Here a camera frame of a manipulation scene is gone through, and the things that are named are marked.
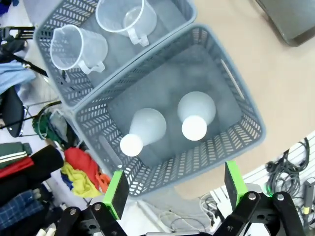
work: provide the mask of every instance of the measuring cup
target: measuring cup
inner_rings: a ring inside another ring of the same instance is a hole
[[[92,31],[66,25],[54,30],[50,57],[59,70],[81,68],[85,74],[102,72],[108,53],[106,39]]]
[[[147,0],[99,0],[95,15],[104,30],[129,37],[143,47],[149,45],[148,35],[158,20]]]

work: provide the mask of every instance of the bottle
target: bottle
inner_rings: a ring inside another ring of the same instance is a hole
[[[183,135],[192,141],[202,139],[207,126],[216,115],[213,99],[203,92],[187,93],[178,104],[177,113],[182,124]]]
[[[155,109],[143,108],[132,119],[129,134],[120,141],[120,148],[127,156],[137,156],[142,148],[152,144],[166,133],[164,116]]]

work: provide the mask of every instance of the blue plaid cloth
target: blue plaid cloth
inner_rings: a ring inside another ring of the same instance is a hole
[[[3,230],[43,209],[43,205],[35,199],[32,190],[20,193],[0,208],[0,230]]]

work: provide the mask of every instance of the basket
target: basket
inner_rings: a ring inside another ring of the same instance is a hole
[[[217,108],[206,137],[184,138],[177,104],[190,91],[208,93]],[[120,140],[138,109],[160,111],[167,134],[125,156]],[[260,144],[265,127],[240,74],[212,31],[192,24],[169,37],[84,100],[74,125],[101,168],[126,173],[133,197],[178,184]]]
[[[133,45],[129,38],[103,30],[96,22],[95,10],[98,0],[63,0],[36,30],[34,38],[47,67],[50,82],[69,110],[107,80],[118,74],[137,58],[196,18],[193,4],[187,0],[148,0],[157,13],[157,26],[148,36],[149,46]],[[58,70],[50,58],[50,44],[55,28],[67,24],[102,34],[109,47],[102,73],[84,74],[80,69]]]

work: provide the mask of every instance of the table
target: table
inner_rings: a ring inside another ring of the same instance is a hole
[[[254,0],[195,0],[196,22],[217,35],[265,122],[264,142],[235,158],[242,174],[275,159],[315,130],[315,38],[297,48],[276,35]],[[177,185],[185,199],[224,184],[224,165]]]

